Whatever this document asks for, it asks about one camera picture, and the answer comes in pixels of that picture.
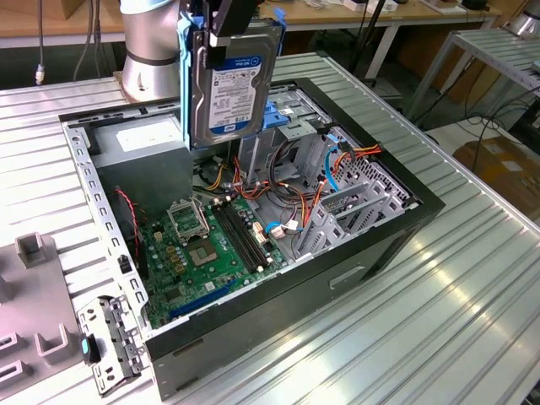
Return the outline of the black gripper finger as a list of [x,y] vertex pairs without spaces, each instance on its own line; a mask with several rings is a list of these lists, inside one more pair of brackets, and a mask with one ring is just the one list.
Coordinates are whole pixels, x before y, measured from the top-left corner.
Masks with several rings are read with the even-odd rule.
[[187,19],[188,27],[185,31],[186,39],[185,45],[186,49],[192,57],[192,61],[196,56],[196,51],[194,50],[195,39],[198,35],[201,36],[201,48],[202,56],[201,61],[197,65],[206,70],[209,69],[208,61],[208,33],[209,33],[209,20],[210,20],[210,2],[203,0],[191,0],[185,1],[185,17]]

